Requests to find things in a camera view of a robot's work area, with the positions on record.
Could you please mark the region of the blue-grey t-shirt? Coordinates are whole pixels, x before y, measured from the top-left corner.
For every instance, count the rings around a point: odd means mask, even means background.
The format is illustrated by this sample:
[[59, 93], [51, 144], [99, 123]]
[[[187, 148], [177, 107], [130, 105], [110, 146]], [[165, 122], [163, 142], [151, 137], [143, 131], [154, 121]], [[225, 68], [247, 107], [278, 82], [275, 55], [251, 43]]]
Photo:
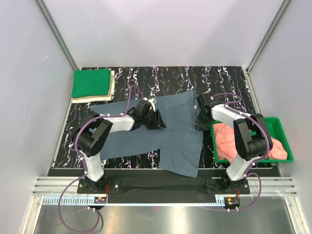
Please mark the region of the blue-grey t-shirt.
[[166, 126], [148, 130], [110, 133], [101, 159], [135, 156], [160, 150], [159, 167], [188, 177], [197, 177], [203, 147], [203, 133], [195, 128], [198, 115], [197, 95], [193, 90], [181, 94], [156, 97], [155, 108]]

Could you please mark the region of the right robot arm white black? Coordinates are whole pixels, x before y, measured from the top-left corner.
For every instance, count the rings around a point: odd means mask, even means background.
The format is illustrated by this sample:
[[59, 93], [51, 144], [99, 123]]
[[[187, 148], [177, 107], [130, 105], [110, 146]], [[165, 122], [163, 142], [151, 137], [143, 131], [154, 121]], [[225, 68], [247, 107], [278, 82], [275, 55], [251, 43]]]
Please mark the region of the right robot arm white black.
[[213, 130], [213, 122], [222, 122], [234, 130], [234, 142], [237, 151], [233, 163], [226, 169], [225, 178], [221, 181], [221, 187], [226, 193], [233, 193], [238, 189], [239, 183], [247, 178], [247, 172], [256, 162], [267, 158], [273, 148], [272, 139], [261, 114], [247, 114], [231, 108], [230, 104], [237, 104], [241, 97], [225, 103], [216, 100], [218, 96], [230, 95], [221, 93], [214, 96], [201, 94], [196, 97], [199, 114], [195, 126], [204, 131]]

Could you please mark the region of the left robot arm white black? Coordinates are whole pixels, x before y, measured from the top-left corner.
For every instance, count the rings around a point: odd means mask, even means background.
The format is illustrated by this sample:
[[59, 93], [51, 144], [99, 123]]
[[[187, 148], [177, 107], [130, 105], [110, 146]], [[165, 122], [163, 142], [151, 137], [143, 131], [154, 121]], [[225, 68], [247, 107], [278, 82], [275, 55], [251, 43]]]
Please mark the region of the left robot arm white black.
[[75, 150], [81, 156], [84, 176], [89, 179], [88, 187], [94, 193], [105, 188], [104, 170], [100, 164], [100, 151], [110, 133], [133, 131], [142, 125], [148, 130], [166, 129], [156, 108], [156, 99], [143, 98], [133, 108], [118, 115], [100, 115], [90, 111], [72, 135]]

